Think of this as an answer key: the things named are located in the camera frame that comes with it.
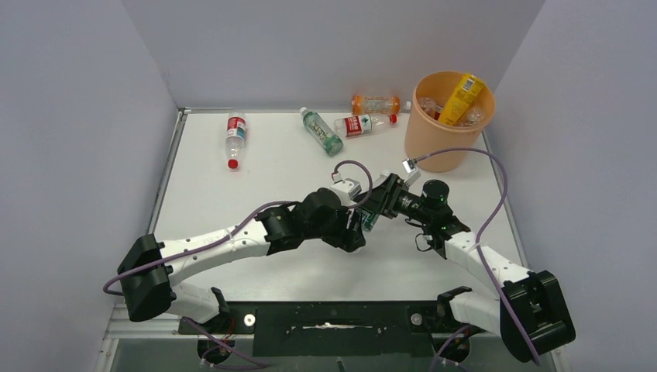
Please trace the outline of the dark green label bottle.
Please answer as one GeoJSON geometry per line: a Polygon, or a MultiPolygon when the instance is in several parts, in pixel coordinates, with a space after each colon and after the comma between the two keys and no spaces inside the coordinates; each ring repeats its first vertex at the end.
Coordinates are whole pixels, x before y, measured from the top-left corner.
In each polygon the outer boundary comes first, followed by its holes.
{"type": "MultiPolygon", "coordinates": [[[[373,188],[381,186],[382,183],[384,183],[389,176],[390,176],[390,171],[383,170],[380,173],[379,177],[373,182],[373,188]]],[[[369,209],[364,207],[359,207],[358,211],[361,215],[362,230],[366,233],[371,232],[379,218],[379,215],[376,214],[375,212],[371,212],[369,209]]]]}

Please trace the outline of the green label clear bottle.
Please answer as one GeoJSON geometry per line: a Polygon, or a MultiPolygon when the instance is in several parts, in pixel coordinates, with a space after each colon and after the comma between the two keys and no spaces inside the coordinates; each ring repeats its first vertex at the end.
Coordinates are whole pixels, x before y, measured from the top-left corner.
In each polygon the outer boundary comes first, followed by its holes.
{"type": "Polygon", "coordinates": [[[303,126],[327,155],[334,157],[342,151],[343,141],[317,112],[306,107],[302,107],[299,112],[303,126]]]}

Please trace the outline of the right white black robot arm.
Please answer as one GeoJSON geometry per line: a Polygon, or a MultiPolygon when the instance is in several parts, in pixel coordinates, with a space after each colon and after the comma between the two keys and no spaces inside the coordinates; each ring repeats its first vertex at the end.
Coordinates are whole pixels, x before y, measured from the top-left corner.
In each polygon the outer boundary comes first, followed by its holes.
{"type": "Polygon", "coordinates": [[[420,195],[408,189],[396,174],[380,176],[361,208],[364,227],[371,227],[380,216],[402,215],[429,238],[431,250],[490,290],[477,294],[461,286],[439,294],[435,318],[440,327],[453,331],[470,324],[493,333],[523,363],[575,340],[573,321],[552,273],[534,272],[478,242],[476,233],[449,207],[446,183],[427,181],[420,195]]]}

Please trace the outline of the light blue tinted bottle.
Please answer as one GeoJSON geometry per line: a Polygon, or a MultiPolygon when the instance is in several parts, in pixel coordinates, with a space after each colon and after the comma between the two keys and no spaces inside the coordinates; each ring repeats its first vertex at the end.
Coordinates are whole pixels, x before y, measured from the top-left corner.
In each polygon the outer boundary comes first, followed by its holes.
{"type": "Polygon", "coordinates": [[[477,126],[482,122],[486,117],[486,113],[479,106],[473,106],[469,108],[459,120],[459,127],[469,128],[477,126]]]}

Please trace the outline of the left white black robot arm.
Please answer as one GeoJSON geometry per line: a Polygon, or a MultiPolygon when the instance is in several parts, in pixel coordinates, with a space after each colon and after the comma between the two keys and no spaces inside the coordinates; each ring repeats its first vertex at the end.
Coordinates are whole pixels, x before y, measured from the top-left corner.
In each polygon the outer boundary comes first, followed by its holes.
{"type": "Polygon", "coordinates": [[[144,322],[168,313],[203,324],[228,307],[218,288],[196,287],[189,277],[295,250],[311,239],[347,252],[359,249],[365,239],[354,207],[362,197],[359,186],[343,181],[303,201],[267,203],[246,221],[201,236],[161,242],[152,234],[141,236],[117,269],[129,319],[144,322]]]}

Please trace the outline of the yellow juice bottle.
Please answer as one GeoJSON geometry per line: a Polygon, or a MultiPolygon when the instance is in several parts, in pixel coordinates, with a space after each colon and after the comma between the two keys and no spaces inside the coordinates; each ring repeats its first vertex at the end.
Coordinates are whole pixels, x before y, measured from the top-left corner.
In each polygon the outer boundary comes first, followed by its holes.
{"type": "Polygon", "coordinates": [[[447,102],[442,106],[438,122],[447,126],[456,126],[485,87],[486,83],[477,76],[463,74],[447,102]]]}

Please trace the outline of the red white label bottle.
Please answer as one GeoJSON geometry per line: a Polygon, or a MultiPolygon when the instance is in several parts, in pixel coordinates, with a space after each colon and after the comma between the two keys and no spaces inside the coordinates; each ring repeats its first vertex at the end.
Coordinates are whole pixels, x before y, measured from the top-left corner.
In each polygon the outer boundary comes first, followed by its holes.
{"type": "Polygon", "coordinates": [[[226,125],[225,155],[230,170],[237,170],[246,148],[246,116],[231,112],[226,125]]]}

